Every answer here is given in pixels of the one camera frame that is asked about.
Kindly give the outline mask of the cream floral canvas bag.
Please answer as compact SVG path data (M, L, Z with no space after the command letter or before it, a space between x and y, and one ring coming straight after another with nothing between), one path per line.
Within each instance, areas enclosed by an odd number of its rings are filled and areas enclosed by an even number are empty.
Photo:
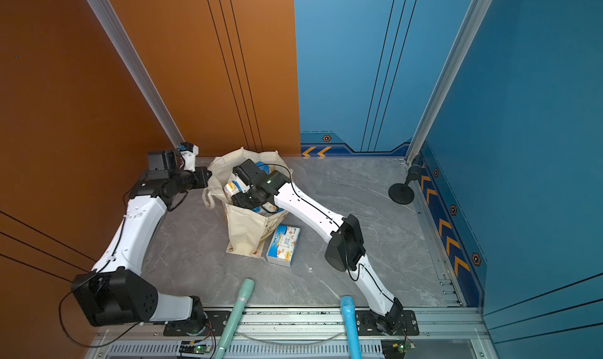
M225 214L229 234L229 246L226 252L252 258L262 256L265 241L270 238L276 228L287 216L286 212L278 212L271 216L263 216L249 209L232 204L223 187L229 181L232 169L247 159L266 164L277 164L279 169L287 170L286 163L276 151L255 153L240 148L221 157L216 157L207 167L212 172L208 187L204 189L202 199L209 209L221 208Z

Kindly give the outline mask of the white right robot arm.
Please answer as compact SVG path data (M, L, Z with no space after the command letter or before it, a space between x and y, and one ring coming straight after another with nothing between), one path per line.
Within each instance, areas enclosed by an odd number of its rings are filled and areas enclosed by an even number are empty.
M347 273L367 300L375 315L377 329L385 335L408 332L405 310L400 300L383 284L370 264L361 224L354 215L342 216L319 204L295 183L284 165L270 164L264 172L251 159L232 169L243 183L232 196L235 206L253 210L270 203L301 219L328 244L324 257L337 271Z

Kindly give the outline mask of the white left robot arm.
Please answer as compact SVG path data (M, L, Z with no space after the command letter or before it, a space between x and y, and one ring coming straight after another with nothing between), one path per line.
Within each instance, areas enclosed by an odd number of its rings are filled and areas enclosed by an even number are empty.
M204 189L211 177L196 166L197 146L183 142L177 150L152 152L148 168L131 188L122 222L110 245L89 274L72 282L72 295L94 327L128 323L167 323L199 334L207 315L197 296L162 294L141 277L149 244L174 198Z

